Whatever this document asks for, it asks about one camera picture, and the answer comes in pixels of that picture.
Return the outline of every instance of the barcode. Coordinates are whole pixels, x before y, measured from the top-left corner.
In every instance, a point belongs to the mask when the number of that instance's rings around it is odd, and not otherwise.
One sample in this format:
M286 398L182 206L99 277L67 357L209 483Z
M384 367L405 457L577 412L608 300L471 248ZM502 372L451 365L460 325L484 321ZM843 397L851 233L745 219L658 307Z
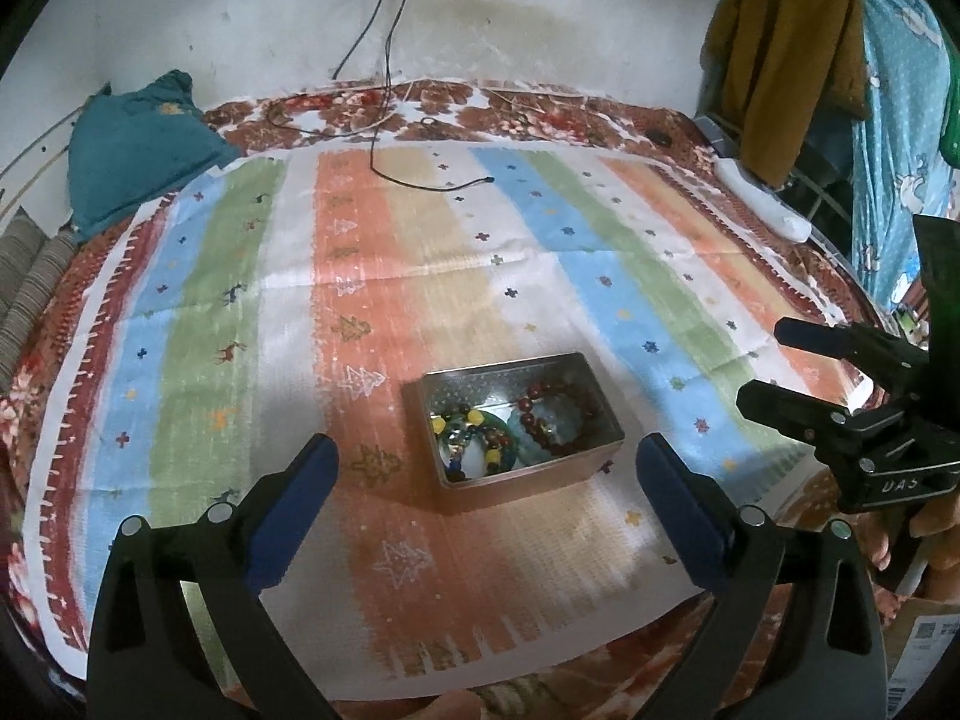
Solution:
M887 690L887 717L893 717L904 699L906 688L890 688Z

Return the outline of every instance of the open rectangular box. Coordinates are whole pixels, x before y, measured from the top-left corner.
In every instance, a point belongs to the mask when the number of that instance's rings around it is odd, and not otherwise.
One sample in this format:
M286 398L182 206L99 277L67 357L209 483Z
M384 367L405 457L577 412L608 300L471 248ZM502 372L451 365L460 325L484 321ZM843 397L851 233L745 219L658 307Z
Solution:
M432 415L457 410L463 404L481 410L502 410L522 398L531 384L563 383L592 402L595 416L584 435L583 451L535 466L481 479L450 482L443 456L430 424ZM445 512L469 512L529 495L558 490L589 479L613 459L623 443L617 422L587 358L580 352L494 365L427 373L419 381L419 420L431 447L433 473L440 485L440 507Z

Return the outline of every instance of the white rolled object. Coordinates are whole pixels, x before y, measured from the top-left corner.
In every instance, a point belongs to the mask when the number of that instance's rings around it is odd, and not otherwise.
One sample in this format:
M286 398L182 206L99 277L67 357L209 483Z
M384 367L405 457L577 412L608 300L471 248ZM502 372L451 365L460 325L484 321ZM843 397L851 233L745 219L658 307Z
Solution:
M802 244L813 232L813 225L792 208L785 206L775 194L761 189L745 175L736 159L715 160L717 177L723 185L744 201L779 237Z

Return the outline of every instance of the striped blanket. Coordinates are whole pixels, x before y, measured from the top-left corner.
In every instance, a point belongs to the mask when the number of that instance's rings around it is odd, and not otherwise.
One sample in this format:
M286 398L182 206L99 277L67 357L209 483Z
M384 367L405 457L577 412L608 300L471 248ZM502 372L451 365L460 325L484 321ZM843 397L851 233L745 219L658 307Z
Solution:
M124 517L164 526L235 502L317 431L341 448L340 481L263 600L328 697L433 695L558 664L695 592L635 480L641 436L663 432L755 501L802 447L743 420L738 386L840 402L853 389L840 365L771 337L783 316L843 314L689 170L544 143L394 143L377 160L418 184L496 181L425 193L373 175L363 146L274 151L145 205L107 255L50 394L23 528L42 631L71 674L85 674ZM438 514L408 386L573 350L627 433L613 465Z

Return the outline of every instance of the pillow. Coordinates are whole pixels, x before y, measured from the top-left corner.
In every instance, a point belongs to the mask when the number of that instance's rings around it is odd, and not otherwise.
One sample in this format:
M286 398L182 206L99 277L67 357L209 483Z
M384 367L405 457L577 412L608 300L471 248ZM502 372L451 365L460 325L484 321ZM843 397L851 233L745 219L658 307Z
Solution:
M23 211L0 235L0 326L47 237Z
M139 92L112 95L107 86L90 100L73 128L67 169L80 242L240 155L200 120L192 88L188 74L171 70Z
M0 395L10 391L27 337L77 253L73 233L64 230L44 244L0 322Z

